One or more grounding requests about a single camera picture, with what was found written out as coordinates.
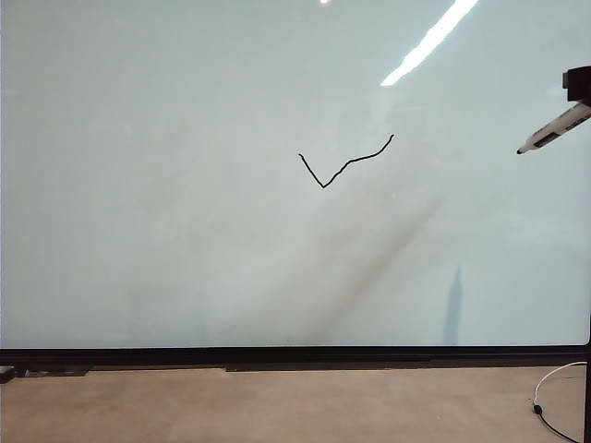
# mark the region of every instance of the white cable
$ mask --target white cable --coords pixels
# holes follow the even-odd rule
[[[577,366],[577,365],[586,365],[587,362],[574,362],[574,363],[569,363],[568,365],[564,365],[561,367],[557,367],[556,369],[554,369],[553,371],[548,372],[545,376],[542,377],[541,380],[539,380],[539,383],[537,383],[536,389],[534,390],[534,399],[532,400],[532,403],[535,405],[537,405],[537,391],[539,390],[539,387],[541,386],[541,384],[544,382],[544,380],[548,377],[550,377],[552,374],[556,374],[558,371],[564,369],[565,367],[569,367],[569,366]]]

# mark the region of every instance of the black frame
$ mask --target black frame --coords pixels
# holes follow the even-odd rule
[[[269,346],[127,349],[1,349],[0,365],[252,368],[554,365],[591,358],[591,341],[565,346]]]

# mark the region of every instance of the white surface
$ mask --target white surface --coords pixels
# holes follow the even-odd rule
[[[3,345],[582,344],[591,3],[3,2]],[[349,159],[378,150],[321,189]]]

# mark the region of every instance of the dry erase marker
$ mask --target dry erase marker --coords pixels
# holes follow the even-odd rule
[[[586,104],[577,103],[571,109],[563,112],[550,123],[538,129],[525,144],[517,150],[518,154],[523,154],[529,150],[539,150],[542,146],[550,143],[555,138],[560,137],[567,131],[581,125],[586,119],[591,118],[591,107]]]

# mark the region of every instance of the cord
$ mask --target cord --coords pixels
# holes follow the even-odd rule
[[[548,372],[545,376],[542,377],[541,380],[539,380],[539,382],[536,385],[536,388],[534,389],[534,399],[532,400],[532,404],[534,405],[534,414],[536,414],[540,420],[542,421],[542,423],[548,427],[548,429],[550,429],[552,432],[554,432],[556,435],[571,441],[572,443],[580,443],[579,441],[575,440],[574,438],[571,438],[569,436],[567,436],[566,434],[562,433],[561,431],[559,431],[557,428],[555,428],[553,425],[551,425],[550,423],[548,423],[548,421],[544,418],[544,410],[542,410],[542,407],[537,403],[537,392],[539,391],[539,387],[542,385],[542,383],[546,380],[546,378],[550,377],[553,374],[556,374],[558,371],[561,371],[562,369],[564,369],[565,367],[569,367],[569,366],[577,366],[577,365],[586,365],[587,362],[574,362],[574,363],[569,363],[568,365],[564,365],[561,367],[557,367],[556,369],[554,369],[553,371]]]

